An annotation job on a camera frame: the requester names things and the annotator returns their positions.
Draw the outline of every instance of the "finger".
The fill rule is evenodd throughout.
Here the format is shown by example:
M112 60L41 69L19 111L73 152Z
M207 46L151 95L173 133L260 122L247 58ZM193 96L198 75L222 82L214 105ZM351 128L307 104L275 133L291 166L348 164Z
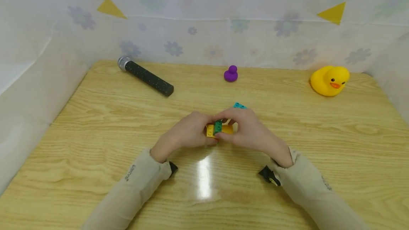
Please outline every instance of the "finger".
M233 134L228 134L228 133L223 133L223 132L218 132L214 135L216 138L222 139L224 141L233 143L233 138L234 135Z
M226 110L223 110L222 112L213 116L213 121L217 121L220 119L234 119L237 122L240 118L240 110L242 109L228 108Z
M216 145L217 142L218 141L215 138L205 137L204 144L205 144L205 146L210 146L210 145Z
M231 120L229 121L228 125L234 125L235 122L236 122L236 121L234 121L233 119L231 119Z
M213 116L212 116L212 115L203 114L203 121L204 121L206 124L213 123Z

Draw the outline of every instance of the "green lego brick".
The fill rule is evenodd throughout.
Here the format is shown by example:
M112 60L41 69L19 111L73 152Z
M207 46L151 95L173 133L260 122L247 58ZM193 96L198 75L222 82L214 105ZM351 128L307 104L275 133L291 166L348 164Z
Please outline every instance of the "green lego brick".
M221 131L222 131L222 121L218 120L217 122L214 123L213 135Z

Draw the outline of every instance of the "yellow lego brick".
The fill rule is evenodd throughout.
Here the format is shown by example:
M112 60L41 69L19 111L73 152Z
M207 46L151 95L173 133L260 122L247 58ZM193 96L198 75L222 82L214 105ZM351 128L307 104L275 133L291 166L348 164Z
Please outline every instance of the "yellow lego brick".
M207 137L215 138L215 136L213 135L213 131L214 131L214 125L207 125L206 126L206 136Z
M233 126L232 125L222 125L222 132L232 134Z

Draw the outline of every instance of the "teal lego brick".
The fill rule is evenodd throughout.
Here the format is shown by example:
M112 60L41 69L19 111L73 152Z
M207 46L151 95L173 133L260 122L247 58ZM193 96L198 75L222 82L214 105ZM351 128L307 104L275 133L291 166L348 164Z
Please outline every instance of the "teal lego brick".
M236 102L236 103L233 105L233 107L234 107L234 108L239 108L239 109L247 109L246 106L244 106L244 105L242 105L242 104L240 104L240 103L238 103L238 102Z

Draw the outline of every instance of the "silver microphone head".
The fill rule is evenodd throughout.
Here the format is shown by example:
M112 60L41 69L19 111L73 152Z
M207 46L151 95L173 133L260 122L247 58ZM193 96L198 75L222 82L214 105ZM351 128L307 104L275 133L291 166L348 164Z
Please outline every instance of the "silver microphone head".
M131 61L131 59L128 56L122 56L121 58L118 59L118 67L122 70L122 71L126 71L125 70L125 65L127 64L127 62Z

